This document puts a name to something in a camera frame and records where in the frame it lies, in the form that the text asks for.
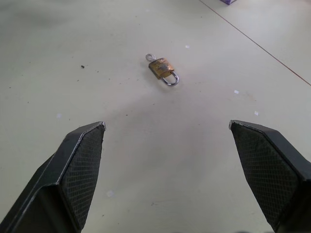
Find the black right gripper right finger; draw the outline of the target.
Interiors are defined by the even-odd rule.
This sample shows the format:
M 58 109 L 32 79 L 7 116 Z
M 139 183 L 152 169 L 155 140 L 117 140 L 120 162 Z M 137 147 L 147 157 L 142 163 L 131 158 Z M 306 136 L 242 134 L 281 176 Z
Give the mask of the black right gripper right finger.
M 311 163 L 277 130 L 229 124 L 246 181 L 276 233 L 311 231 Z

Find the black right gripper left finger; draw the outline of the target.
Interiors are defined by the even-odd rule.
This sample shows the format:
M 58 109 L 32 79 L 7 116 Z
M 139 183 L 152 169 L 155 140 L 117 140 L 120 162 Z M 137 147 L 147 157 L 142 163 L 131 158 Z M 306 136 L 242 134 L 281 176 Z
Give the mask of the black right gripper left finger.
M 68 133 L 31 177 L 0 224 L 2 233 L 80 233 L 99 176 L 106 125 Z

